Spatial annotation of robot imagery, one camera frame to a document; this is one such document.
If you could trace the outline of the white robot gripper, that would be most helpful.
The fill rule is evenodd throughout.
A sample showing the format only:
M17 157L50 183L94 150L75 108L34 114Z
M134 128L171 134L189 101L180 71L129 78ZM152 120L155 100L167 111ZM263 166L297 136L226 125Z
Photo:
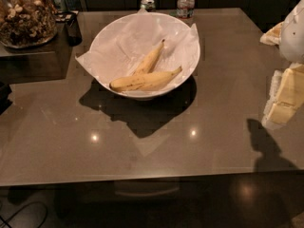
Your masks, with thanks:
M284 71L275 71L263 111L262 125L275 130L284 126L304 104L304 0L298 2L283 23L264 33L260 42L269 46L279 44L281 55L292 62Z

